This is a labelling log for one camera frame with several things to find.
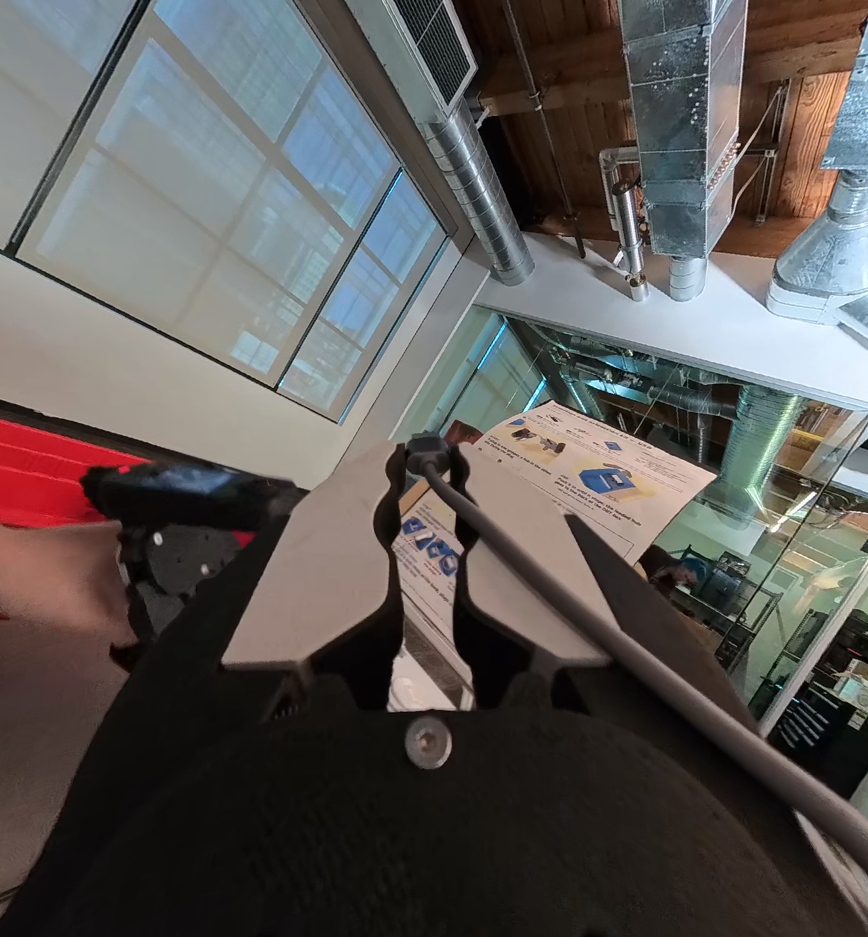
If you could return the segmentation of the black storage shelf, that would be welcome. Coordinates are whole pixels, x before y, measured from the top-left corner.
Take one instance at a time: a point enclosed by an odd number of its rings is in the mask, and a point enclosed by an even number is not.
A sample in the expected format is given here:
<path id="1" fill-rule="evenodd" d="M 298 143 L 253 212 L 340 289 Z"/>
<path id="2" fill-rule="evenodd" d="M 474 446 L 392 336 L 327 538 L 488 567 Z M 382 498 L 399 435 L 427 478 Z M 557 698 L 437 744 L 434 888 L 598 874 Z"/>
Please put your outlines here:
<path id="1" fill-rule="evenodd" d="M 850 611 L 836 640 L 818 658 L 785 713 L 770 733 L 770 744 L 824 783 L 839 796 L 854 796 L 868 774 L 868 613 Z"/>

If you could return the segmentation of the spiral duct behind glass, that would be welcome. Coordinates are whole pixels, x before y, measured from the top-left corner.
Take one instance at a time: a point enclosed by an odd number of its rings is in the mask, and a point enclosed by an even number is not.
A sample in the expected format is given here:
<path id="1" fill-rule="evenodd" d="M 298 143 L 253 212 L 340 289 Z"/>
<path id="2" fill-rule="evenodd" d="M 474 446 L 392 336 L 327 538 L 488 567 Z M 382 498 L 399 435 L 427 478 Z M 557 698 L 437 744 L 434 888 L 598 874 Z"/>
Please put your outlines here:
<path id="1" fill-rule="evenodd" d="M 774 459 L 805 410 L 802 395 L 744 387 L 733 409 L 730 435 L 713 484 L 716 504 L 733 520 L 755 520 Z"/>

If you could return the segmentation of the silver spiral duct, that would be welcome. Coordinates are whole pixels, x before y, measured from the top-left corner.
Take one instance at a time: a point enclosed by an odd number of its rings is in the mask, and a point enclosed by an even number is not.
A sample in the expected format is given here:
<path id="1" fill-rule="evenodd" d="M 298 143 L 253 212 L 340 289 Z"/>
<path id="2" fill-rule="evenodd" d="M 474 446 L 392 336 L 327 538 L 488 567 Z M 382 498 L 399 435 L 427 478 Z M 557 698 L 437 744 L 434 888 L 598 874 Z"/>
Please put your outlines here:
<path id="1" fill-rule="evenodd" d="M 466 101 L 456 101 L 444 120 L 422 126 L 419 135 L 477 241 L 482 242 L 497 281 L 503 287 L 524 287 L 531 277 L 534 261 Z"/>

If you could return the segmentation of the shiny metal pipe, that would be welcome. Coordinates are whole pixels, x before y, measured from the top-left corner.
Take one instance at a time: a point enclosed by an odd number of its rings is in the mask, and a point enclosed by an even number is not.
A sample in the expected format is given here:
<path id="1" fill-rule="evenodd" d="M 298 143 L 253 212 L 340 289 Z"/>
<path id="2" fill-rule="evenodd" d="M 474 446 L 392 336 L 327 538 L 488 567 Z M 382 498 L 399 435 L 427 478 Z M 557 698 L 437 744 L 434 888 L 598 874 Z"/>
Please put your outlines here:
<path id="1" fill-rule="evenodd" d="M 637 215 L 637 189 L 642 171 L 626 178 L 622 170 L 642 170 L 637 148 L 607 148 L 598 157 L 607 217 L 615 230 L 618 250 L 614 256 L 614 268 L 622 275 L 628 297 L 635 302 L 648 298 L 648 275 L 644 275 L 644 234 Z"/>

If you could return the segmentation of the large grid window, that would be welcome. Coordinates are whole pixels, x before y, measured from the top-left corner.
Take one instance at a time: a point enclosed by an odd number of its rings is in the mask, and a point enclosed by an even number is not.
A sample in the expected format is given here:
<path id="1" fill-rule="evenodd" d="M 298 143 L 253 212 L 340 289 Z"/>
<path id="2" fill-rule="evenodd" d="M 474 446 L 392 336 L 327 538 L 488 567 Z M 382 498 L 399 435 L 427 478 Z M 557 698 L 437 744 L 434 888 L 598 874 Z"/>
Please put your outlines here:
<path id="1" fill-rule="evenodd" d="M 298 2 L 0 0 L 0 254 L 346 422 L 449 234 Z"/>

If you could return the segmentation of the rectangular silver duct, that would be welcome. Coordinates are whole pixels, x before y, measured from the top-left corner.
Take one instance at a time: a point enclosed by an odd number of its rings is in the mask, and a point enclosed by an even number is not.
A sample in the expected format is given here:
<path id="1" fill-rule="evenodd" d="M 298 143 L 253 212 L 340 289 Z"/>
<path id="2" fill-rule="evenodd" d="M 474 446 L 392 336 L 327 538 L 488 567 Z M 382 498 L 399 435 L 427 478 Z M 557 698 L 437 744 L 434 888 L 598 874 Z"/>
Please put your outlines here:
<path id="1" fill-rule="evenodd" d="M 618 0 L 618 28 L 650 254 L 692 302 L 730 225 L 748 0 Z"/>

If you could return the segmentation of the person's left hand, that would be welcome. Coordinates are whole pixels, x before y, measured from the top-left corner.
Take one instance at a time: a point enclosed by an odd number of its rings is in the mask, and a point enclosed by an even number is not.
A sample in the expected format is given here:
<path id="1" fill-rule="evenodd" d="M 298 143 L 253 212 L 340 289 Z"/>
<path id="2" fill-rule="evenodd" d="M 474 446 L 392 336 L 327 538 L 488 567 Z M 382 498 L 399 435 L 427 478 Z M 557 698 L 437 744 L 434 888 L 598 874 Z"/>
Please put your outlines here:
<path id="1" fill-rule="evenodd" d="M 0 613 L 19 622 L 134 640 L 117 522 L 0 526 Z"/>

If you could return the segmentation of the metal air vent grille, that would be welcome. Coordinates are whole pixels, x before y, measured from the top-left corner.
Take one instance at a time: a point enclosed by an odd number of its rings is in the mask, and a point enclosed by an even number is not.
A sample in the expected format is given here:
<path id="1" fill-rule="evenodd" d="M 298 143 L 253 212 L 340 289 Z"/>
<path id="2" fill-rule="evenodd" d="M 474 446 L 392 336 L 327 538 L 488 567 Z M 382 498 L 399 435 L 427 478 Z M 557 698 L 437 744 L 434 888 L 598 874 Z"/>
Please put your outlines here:
<path id="1" fill-rule="evenodd" d="M 452 116 L 465 101 L 477 56 L 462 28 L 452 0 L 385 0 L 385 13 L 400 30 L 414 64 L 419 65 L 440 110 Z"/>

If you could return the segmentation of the large conical silver duct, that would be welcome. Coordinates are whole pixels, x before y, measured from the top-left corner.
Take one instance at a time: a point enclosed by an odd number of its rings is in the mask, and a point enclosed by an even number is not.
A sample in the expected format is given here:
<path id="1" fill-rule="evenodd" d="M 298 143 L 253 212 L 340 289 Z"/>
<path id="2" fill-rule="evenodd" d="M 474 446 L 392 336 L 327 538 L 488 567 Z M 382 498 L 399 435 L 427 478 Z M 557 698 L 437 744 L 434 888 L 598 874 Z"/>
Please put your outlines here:
<path id="1" fill-rule="evenodd" d="M 777 256 L 765 309 L 832 327 L 868 297 L 868 20 L 822 170 L 836 171 L 832 200 Z"/>

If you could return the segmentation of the printed instruction sheet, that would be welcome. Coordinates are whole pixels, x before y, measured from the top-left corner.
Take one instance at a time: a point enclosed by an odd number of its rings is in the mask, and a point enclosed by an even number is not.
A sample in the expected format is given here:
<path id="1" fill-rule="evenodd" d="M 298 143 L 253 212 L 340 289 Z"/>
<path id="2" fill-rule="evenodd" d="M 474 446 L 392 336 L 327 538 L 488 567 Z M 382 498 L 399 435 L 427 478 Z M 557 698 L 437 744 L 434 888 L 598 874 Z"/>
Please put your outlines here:
<path id="1" fill-rule="evenodd" d="M 716 480 L 700 464 L 557 402 L 503 418 L 477 450 L 582 517 L 631 567 Z M 414 504 L 392 545 L 400 590 L 422 617 L 444 626 L 465 555 L 455 512 L 434 491 L 416 494 L 416 487 L 409 494 Z"/>

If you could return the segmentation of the red plastic bin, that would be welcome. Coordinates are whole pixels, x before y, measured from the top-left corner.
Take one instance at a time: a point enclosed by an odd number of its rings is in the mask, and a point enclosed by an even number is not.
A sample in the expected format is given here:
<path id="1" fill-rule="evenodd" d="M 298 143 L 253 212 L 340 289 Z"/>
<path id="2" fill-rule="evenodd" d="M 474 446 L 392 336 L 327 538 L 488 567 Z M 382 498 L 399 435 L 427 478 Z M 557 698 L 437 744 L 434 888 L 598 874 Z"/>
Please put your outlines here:
<path id="1" fill-rule="evenodd" d="M 109 522 L 80 491 L 90 467 L 146 464 L 56 433 L 0 422 L 0 526 L 46 531 Z"/>

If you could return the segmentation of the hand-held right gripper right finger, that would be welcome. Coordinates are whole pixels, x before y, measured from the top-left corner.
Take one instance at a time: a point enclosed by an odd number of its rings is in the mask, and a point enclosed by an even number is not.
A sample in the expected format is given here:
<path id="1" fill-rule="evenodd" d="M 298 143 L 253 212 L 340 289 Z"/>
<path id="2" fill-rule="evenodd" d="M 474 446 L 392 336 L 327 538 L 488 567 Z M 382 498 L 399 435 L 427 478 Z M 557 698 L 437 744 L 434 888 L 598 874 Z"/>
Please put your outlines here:
<path id="1" fill-rule="evenodd" d="M 572 590 L 605 622 L 614 611 L 582 559 L 563 509 L 509 467 L 465 443 L 466 494 L 553 578 Z M 580 635 L 539 591 L 531 591 L 482 538 L 466 552 L 474 611 L 493 617 L 503 635 L 557 667 L 610 667 L 610 658 Z"/>

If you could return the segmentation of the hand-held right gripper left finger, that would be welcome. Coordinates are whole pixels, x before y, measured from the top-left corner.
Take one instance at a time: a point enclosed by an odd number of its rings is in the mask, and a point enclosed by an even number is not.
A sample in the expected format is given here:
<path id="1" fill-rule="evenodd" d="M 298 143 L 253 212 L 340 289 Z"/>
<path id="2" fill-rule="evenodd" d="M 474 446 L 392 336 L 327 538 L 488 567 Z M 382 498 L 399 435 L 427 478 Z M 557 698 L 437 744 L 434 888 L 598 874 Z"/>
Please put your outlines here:
<path id="1" fill-rule="evenodd" d="M 225 669 L 301 669 L 400 598 L 392 543 L 400 531 L 406 450 L 380 443 L 307 491 L 245 604 Z"/>

